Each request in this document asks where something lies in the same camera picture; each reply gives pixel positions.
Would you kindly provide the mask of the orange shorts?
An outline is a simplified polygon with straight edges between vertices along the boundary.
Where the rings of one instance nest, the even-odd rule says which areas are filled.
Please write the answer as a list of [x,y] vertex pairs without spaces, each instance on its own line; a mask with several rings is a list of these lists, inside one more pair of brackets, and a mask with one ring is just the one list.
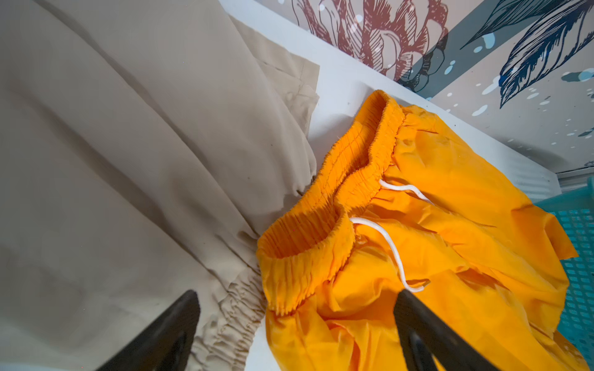
[[585,370],[558,332],[576,255],[437,115],[375,91],[258,241],[268,344],[283,370],[405,369],[411,290],[498,369]]

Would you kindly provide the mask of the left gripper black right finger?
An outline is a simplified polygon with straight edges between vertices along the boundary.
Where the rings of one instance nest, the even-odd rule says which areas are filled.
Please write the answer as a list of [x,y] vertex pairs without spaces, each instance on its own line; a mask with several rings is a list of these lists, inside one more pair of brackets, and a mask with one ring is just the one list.
[[394,306],[394,320],[408,370],[495,370],[496,367],[447,324],[403,290]]

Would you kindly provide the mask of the beige drawstring shorts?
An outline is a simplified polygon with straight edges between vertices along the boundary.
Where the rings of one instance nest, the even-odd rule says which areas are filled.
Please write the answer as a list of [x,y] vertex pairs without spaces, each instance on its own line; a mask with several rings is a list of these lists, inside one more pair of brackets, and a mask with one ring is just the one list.
[[217,1],[2,2],[1,368],[97,369],[192,290],[187,369],[244,369],[319,73]]

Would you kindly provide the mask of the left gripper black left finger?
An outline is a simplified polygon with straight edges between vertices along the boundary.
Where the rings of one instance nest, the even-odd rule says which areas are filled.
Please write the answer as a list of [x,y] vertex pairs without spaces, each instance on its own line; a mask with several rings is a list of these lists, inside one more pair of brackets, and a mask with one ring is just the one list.
[[197,293],[188,290],[99,369],[186,369],[200,313]]

